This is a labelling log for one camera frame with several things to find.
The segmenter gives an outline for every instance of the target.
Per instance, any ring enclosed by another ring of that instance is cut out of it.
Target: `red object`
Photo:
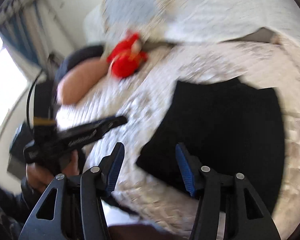
[[[131,76],[148,56],[141,51],[135,53],[132,51],[133,44],[139,40],[139,34],[134,33],[125,40],[119,42],[107,58],[111,64],[111,73],[117,78],[126,78]]]

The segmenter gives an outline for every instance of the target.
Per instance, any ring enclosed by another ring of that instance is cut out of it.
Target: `white blanket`
[[[114,46],[128,28],[175,42],[220,42],[266,27],[300,46],[294,0],[105,0],[85,19],[89,43]]]
[[[141,147],[170,106],[175,81],[214,83],[243,75],[244,82],[256,87],[278,87],[286,120],[287,161],[273,218],[282,239],[286,239],[300,222],[300,63],[294,61],[292,48],[300,53],[291,42],[288,46],[242,41],[172,50],[161,47],[150,53],[149,62],[138,74],[121,82],[105,77],[77,106],[63,106],[58,112],[58,125],[65,129],[113,114],[126,115],[127,125],[111,130],[94,145],[86,168],[98,165],[121,141],[126,155],[114,198],[143,218],[189,236],[197,201],[135,165]]]

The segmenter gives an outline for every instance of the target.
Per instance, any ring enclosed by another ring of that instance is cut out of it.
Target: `blue gripper pad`
[[[122,162],[124,159],[124,145],[122,143],[117,143],[112,151],[111,156],[113,159],[112,165],[109,169],[106,179],[106,192],[111,193],[114,191],[115,184],[117,183]]]
[[[183,183],[186,186],[186,190],[190,193],[191,197],[195,196],[196,188],[194,184],[194,173],[188,162],[190,154],[183,144],[176,145],[176,159],[182,175]]]

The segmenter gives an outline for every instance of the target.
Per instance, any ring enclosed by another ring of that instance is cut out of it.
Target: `black cable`
[[[37,83],[37,81],[38,81],[39,77],[41,76],[42,72],[43,72],[43,69],[40,70],[39,74],[37,75],[37,77],[33,81],[32,85],[30,87],[28,98],[27,98],[26,117],[27,117],[27,125],[28,125],[28,128],[29,128],[29,131],[30,131],[31,135],[33,135],[33,129],[31,129],[31,127],[30,127],[30,117],[29,117],[29,115],[30,115],[29,114],[30,98],[31,98],[31,94],[32,94],[32,90],[34,88],[34,85]]]

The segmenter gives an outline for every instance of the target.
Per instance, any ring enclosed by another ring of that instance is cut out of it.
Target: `red stuffed toy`
[[[141,51],[141,47],[139,34],[128,32],[128,37],[119,42],[107,58],[112,75],[119,79],[126,78],[131,76],[142,62],[146,62],[148,55]]]

